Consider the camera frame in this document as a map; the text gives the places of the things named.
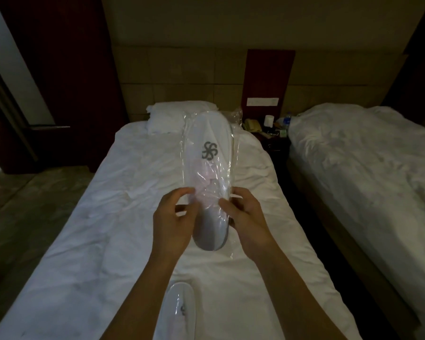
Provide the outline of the person's right hand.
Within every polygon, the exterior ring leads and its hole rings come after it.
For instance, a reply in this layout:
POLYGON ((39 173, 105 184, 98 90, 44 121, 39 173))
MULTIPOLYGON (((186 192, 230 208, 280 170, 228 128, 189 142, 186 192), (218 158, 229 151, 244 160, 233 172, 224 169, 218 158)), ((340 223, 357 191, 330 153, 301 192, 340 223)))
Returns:
POLYGON ((276 241, 266 223, 260 202, 243 187, 232 187, 235 197, 229 200, 238 208, 238 218, 232 227, 237 231, 244 253, 257 265, 276 247, 276 241))

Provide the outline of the beige padded headboard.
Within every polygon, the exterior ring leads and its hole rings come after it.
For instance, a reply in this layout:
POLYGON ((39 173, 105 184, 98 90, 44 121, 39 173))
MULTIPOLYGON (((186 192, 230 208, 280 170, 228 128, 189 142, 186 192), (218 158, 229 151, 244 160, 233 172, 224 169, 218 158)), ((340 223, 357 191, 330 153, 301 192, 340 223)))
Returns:
MULTIPOLYGON (((241 107, 249 49, 115 46, 115 66, 131 121, 155 102, 207 101, 241 107)), ((296 51, 280 116, 322 103, 380 105, 408 55, 296 51)))

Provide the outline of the white pillow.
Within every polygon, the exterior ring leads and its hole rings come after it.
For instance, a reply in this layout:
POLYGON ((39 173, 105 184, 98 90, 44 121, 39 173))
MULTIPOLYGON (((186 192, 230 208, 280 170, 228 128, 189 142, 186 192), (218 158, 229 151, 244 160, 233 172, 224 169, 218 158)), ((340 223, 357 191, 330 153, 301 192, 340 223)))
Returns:
POLYGON ((216 104, 207 101, 157 102, 147 106, 148 135, 181 133, 185 118, 204 111, 219 110, 216 104))

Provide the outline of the dark wooden nightstand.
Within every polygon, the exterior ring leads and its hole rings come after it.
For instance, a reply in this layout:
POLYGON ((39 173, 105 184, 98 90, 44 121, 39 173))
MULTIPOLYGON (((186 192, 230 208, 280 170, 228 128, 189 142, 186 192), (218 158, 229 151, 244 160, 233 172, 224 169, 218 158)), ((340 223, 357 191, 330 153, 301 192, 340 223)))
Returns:
POLYGON ((269 136, 263 132, 253 132, 263 149, 269 154, 276 171, 286 170, 291 141, 289 137, 269 136))

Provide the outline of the person's right forearm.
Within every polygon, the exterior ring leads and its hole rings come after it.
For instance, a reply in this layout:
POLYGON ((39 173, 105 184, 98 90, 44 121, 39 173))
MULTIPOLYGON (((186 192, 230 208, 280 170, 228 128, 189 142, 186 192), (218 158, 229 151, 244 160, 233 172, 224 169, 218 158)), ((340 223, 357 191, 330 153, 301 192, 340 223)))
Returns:
POLYGON ((261 274, 285 340, 347 340, 276 243, 251 246, 246 255, 261 274))

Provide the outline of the bed with white sheet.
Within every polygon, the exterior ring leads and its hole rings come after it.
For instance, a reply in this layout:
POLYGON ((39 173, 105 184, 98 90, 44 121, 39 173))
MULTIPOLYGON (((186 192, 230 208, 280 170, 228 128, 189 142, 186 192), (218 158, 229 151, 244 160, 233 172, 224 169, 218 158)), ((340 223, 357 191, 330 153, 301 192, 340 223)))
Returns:
MULTIPOLYGON (((180 134, 149 135, 147 122, 115 135, 106 158, 58 237, 0 322, 0 340, 98 340, 145 267, 152 215, 162 196, 183 185, 180 134)), ((277 181, 269 154, 237 128, 233 183, 258 199, 278 245, 348 340, 361 340, 277 181)), ((229 229, 218 251, 193 240, 170 279, 194 289, 195 340, 284 340, 255 264, 229 229)))

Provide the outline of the dark wooden door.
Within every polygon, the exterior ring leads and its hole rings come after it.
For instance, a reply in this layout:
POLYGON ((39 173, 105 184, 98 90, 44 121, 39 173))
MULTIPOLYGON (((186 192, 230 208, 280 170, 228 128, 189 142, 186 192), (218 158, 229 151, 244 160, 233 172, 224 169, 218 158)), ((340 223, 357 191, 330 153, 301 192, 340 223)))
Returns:
POLYGON ((55 125, 26 129, 48 166, 96 172, 129 123, 101 0, 0 0, 0 12, 55 125))

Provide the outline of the person's left hand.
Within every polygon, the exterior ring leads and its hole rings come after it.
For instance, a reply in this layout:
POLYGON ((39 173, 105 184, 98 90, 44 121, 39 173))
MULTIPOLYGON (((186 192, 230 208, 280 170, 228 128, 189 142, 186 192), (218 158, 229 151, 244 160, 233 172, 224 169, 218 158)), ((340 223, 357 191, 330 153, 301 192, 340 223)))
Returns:
POLYGON ((183 196, 194 193, 193 187, 176 188, 160 200, 153 214, 151 259, 176 262, 187 248, 195 223, 181 221, 175 215, 175 206, 183 196))

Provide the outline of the person's left forearm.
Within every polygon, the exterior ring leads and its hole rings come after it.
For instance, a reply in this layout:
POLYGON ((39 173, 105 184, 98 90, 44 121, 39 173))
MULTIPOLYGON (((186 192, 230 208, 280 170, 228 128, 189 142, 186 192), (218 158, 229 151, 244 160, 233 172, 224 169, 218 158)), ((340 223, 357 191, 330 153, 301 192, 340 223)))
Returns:
POLYGON ((153 340, 165 291, 179 258, 151 254, 100 340, 153 340))

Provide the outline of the bed with rumpled white duvet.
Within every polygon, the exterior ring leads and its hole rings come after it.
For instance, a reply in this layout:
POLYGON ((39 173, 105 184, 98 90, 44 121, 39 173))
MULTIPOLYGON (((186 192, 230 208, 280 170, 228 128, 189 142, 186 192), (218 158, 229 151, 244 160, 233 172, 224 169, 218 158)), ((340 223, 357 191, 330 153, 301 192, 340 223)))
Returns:
POLYGON ((295 167, 425 340, 425 127, 385 106, 324 103, 293 117, 288 135, 295 167))

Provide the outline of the dark red wall panel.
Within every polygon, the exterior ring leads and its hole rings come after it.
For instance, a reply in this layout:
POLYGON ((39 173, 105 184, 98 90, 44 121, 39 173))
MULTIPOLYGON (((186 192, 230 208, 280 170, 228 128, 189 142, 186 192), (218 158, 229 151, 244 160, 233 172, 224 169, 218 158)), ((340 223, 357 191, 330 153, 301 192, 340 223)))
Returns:
POLYGON ((265 115, 280 116, 295 54, 295 50, 247 51, 241 101, 243 119, 263 122, 265 115), (249 97, 278 97, 279 102, 276 107, 247 107, 249 97))

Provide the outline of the white slippers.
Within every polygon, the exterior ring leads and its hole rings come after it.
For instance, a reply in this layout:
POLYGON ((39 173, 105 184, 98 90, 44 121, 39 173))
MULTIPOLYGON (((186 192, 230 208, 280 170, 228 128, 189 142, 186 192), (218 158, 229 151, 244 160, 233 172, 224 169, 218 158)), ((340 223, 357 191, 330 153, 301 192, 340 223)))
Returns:
POLYGON ((193 287, 173 282, 165 292, 153 340, 195 340, 196 320, 193 287))
POLYGON ((194 188, 189 204, 199 203, 193 240, 201 250, 218 251, 227 241, 229 217, 219 205, 229 200, 238 160, 239 141, 234 125, 219 111, 185 114, 181 140, 183 183, 194 188))

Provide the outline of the white switch plate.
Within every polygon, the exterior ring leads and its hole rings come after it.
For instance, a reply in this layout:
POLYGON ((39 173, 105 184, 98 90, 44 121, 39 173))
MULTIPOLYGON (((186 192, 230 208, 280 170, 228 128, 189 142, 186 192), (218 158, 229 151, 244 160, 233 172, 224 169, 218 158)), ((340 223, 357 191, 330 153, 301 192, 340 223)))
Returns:
POLYGON ((263 97, 249 97, 246 101, 247 107, 276 107, 278 106, 279 98, 263 98, 263 97))

